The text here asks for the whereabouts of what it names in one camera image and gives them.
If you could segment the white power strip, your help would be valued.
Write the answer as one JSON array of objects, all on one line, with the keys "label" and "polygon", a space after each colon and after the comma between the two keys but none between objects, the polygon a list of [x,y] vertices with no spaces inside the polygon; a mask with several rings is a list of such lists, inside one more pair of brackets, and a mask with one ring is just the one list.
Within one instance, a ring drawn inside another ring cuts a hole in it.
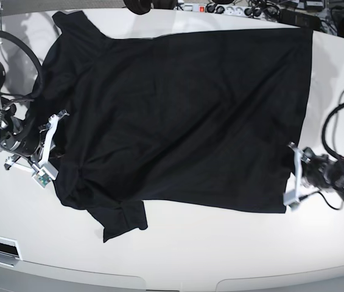
[{"label": "white power strip", "polygon": [[178,1],[174,10],[185,11],[185,12],[195,12],[195,13],[215,13],[218,15],[228,15],[243,18],[253,18],[260,20],[269,20],[264,13],[256,16],[246,15],[246,9],[251,7],[248,5],[248,1],[233,1],[230,4],[215,4],[211,1],[202,2],[188,2],[188,1]]}]

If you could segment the black t-shirt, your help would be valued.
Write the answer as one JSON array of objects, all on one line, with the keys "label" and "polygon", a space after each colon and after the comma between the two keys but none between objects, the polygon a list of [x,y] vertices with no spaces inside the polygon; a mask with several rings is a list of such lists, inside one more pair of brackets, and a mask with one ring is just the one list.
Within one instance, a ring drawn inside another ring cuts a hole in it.
[{"label": "black t-shirt", "polygon": [[283,214],[311,83],[313,33],[248,29],[114,39],[81,12],[30,104],[36,125],[66,110],[54,142],[56,196],[110,240],[148,227],[144,202]]}]

